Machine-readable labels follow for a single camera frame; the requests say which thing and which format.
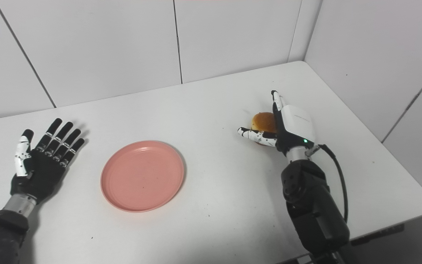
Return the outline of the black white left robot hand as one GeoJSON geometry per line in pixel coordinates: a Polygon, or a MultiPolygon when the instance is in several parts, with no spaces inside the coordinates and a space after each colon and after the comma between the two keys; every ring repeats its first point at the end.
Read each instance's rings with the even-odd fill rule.
{"type": "Polygon", "coordinates": [[[36,204],[54,195],[69,165],[85,140],[72,122],[63,124],[57,118],[48,127],[35,147],[31,146],[33,130],[26,129],[19,138],[14,155],[15,175],[10,195],[24,194],[36,204]]]}

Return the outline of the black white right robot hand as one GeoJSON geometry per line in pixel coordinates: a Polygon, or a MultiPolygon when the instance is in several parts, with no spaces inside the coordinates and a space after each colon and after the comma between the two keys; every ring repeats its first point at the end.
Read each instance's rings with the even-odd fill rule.
{"type": "Polygon", "coordinates": [[[315,146],[315,129],[308,112],[286,104],[276,90],[272,90],[271,95],[276,132],[240,127],[237,130],[238,134],[261,145],[276,147],[283,154],[287,154],[295,147],[313,148],[315,146]]]}

